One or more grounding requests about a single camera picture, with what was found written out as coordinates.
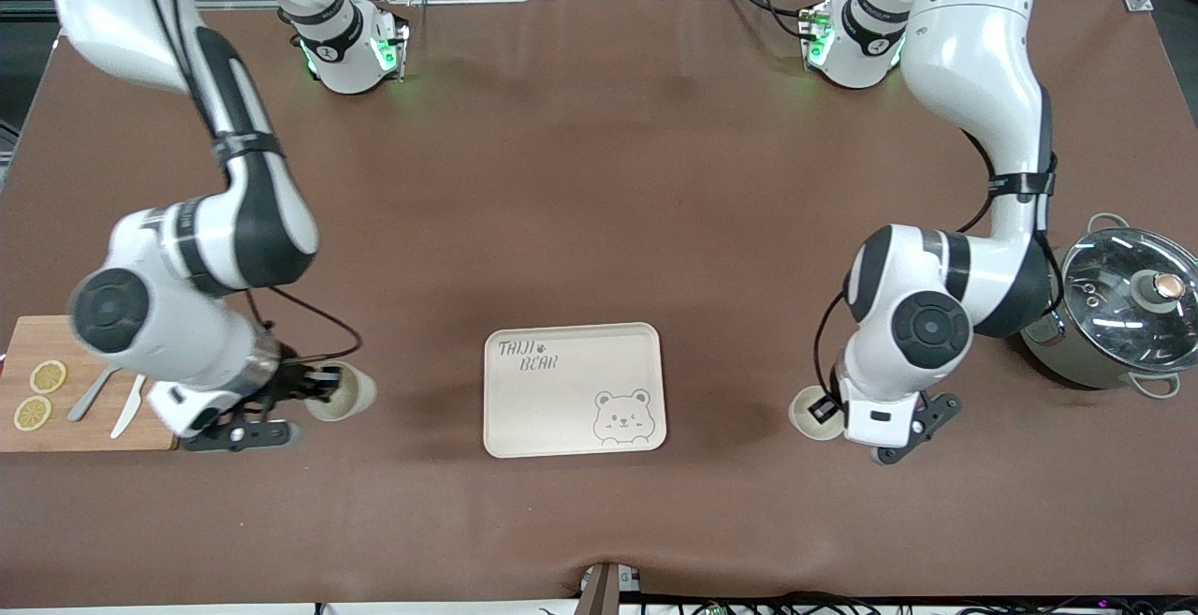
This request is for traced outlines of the white IKEA cup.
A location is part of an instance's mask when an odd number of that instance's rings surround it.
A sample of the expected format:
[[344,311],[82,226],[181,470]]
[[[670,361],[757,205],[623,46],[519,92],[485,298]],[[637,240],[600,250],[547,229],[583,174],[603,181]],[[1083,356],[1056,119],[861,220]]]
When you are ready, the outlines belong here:
[[801,388],[800,392],[795,394],[795,398],[791,400],[788,406],[788,417],[791,420],[791,424],[795,427],[797,432],[800,432],[800,434],[811,440],[821,441],[821,444],[823,444],[823,441],[831,441],[843,435],[846,414],[842,410],[842,420],[836,420],[836,422],[827,426],[817,426],[813,423],[813,420],[807,414],[807,406],[813,399],[816,399],[818,393],[825,393],[825,388],[822,388],[822,386],[818,385]]
[[364,412],[377,396],[373,376],[340,360],[329,360],[305,379],[314,382],[315,394],[303,399],[304,405],[313,417],[325,422]]

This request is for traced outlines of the white plastic knife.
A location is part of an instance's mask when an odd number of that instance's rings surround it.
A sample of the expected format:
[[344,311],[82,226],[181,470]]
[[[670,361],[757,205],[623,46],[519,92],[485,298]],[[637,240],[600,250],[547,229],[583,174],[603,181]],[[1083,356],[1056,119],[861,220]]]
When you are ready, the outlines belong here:
[[147,376],[145,376],[144,373],[137,373],[137,376],[134,376],[131,390],[128,390],[128,394],[125,397],[123,410],[121,410],[114,427],[111,427],[111,432],[109,434],[111,440],[123,436],[133,420],[137,418],[138,410],[140,410],[140,406],[143,405],[143,390],[146,381]]

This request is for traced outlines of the grey plastic knife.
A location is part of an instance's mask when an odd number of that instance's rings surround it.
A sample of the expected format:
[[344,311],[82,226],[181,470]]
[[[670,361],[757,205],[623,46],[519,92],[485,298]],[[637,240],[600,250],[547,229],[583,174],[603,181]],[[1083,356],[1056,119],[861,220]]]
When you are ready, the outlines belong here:
[[75,423],[86,418],[87,412],[95,404],[95,399],[97,399],[103,392],[103,388],[105,388],[107,382],[111,380],[111,376],[121,369],[122,368],[120,366],[108,366],[102,373],[99,373],[98,376],[95,378],[93,384],[91,384],[90,387],[85,390],[84,394],[75,400],[75,404],[67,414],[66,418],[68,422]]

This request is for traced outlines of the bamboo cutting board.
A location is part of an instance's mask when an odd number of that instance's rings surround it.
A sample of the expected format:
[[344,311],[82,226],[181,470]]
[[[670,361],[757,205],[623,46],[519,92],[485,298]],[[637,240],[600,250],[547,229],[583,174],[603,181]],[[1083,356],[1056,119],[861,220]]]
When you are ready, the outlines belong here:
[[[68,422],[66,417],[75,400],[108,366],[75,340],[67,316],[19,316],[4,352],[4,368],[0,368],[0,453],[176,448],[177,439],[155,417],[147,402],[143,402],[137,418],[123,436],[116,440],[109,438],[111,427],[123,410],[125,397],[137,379],[135,373],[125,369],[107,382],[86,418]],[[68,368],[67,381],[53,393],[34,393],[28,376],[37,364],[48,358],[63,361]],[[37,432],[17,432],[13,424],[16,406],[30,396],[52,399],[52,418]]]

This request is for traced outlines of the sage green electric pot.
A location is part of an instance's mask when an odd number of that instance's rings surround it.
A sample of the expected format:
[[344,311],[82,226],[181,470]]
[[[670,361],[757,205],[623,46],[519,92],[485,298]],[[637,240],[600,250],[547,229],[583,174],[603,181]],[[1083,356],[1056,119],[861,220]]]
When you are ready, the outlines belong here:
[[[1107,212],[1093,215],[1087,234],[1082,237],[1108,227],[1130,227],[1130,224],[1120,215]],[[1181,388],[1181,373],[1198,369],[1198,364],[1170,373],[1140,372],[1109,358],[1081,333],[1063,300],[1064,260],[1073,245],[1057,253],[1061,269],[1061,289],[1058,291],[1061,295],[1060,303],[1048,314],[1040,316],[1036,322],[1021,330],[1021,337],[1030,348],[1031,355],[1053,373],[1084,388],[1133,388],[1135,392],[1150,399],[1175,397]]]

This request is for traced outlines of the glass pot lid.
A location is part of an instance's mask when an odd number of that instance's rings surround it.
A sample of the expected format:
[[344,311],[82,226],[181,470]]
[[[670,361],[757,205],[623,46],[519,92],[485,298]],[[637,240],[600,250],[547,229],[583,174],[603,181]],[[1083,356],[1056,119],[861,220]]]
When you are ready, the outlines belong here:
[[1198,364],[1198,257],[1135,227],[1100,228],[1064,260],[1066,305],[1109,358],[1146,373]]

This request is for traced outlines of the cream bear print tray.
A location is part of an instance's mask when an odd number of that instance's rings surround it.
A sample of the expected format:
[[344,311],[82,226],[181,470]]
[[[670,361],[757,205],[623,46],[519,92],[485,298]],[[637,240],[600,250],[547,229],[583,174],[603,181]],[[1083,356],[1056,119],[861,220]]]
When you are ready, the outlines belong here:
[[662,343],[647,322],[501,328],[484,346],[483,432],[498,459],[657,450]]

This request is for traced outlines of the brown table cover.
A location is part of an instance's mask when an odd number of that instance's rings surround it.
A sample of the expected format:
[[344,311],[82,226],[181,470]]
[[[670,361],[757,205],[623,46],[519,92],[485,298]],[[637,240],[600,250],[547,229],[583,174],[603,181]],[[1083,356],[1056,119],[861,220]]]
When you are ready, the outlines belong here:
[[[294,287],[358,328],[371,410],[240,454],[0,456],[0,608],[553,598],[591,563],[694,596],[1198,593],[1198,386],[1061,388],[979,339],[891,468],[795,432],[876,228],[955,228],[984,159],[898,76],[846,92],[727,0],[415,10],[406,82],[341,97],[266,10],[208,12],[317,219]],[[667,438],[496,459],[497,328],[648,322]]]

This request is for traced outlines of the grey brown mounting bracket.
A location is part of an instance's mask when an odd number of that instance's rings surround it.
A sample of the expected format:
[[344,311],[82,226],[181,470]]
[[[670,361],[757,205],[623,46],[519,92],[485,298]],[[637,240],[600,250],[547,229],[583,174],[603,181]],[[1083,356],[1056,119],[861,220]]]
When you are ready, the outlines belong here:
[[573,615],[643,615],[641,572],[633,565],[591,565],[580,585]]

